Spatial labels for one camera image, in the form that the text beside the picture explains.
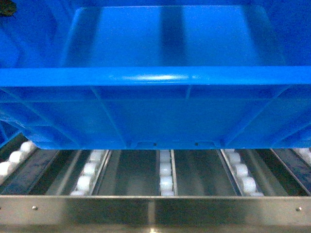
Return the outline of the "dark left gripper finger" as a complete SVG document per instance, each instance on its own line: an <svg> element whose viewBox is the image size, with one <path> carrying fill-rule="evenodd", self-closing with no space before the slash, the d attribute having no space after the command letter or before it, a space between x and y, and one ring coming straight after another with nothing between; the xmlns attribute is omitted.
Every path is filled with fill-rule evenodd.
<svg viewBox="0 0 311 233"><path fill-rule="evenodd" d="M17 12L17 4L12 0L0 0L0 16L13 17Z"/></svg>

